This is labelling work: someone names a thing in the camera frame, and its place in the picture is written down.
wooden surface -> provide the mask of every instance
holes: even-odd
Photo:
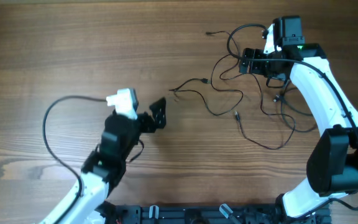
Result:
[[[226,54],[227,35],[208,37],[206,31],[233,30],[246,23],[268,26],[274,18],[291,14],[301,16],[306,41],[323,46],[336,80],[358,109],[358,1],[0,6],[0,223],[39,222],[74,183],[43,144],[47,106],[65,95],[105,97],[126,87],[136,89],[139,112],[165,96],[167,126],[142,135],[145,151],[128,165],[110,202],[272,203],[294,188],[305,178],[317,131],[295,133],[287,147],[268,151],[242,138],[231,113],[212,116],[198,95],[176,98],[167,91],[189,78],[209,78],[214,63]],[[236,39],[242,48],[264,47],[259,29],[244,30]],[[217,72],[234,62],[225,60]],[[290,130],[279,118],[260,112],[252,77],[222,82],[216,75],[214,83],[244,91],[236,110],[249,137],[269,146],[287,138]],[[187,87],[202,92],[214,111],[229,108],[239,97],[216,93],[202,83]],[[276,111],[276,91],[264,88],[264,93],[265,109]],[[288,100],[307,109],[295,91]],[[102,103],[73,100],[58,105],[47,124],[52,149],[79,170],[110,112]],[[313,120],[293,115],[300,128],[313,125]],[[358,195],[347,200],[356,205]],[[332,208],[335,223],[358,223],[358,212]]]

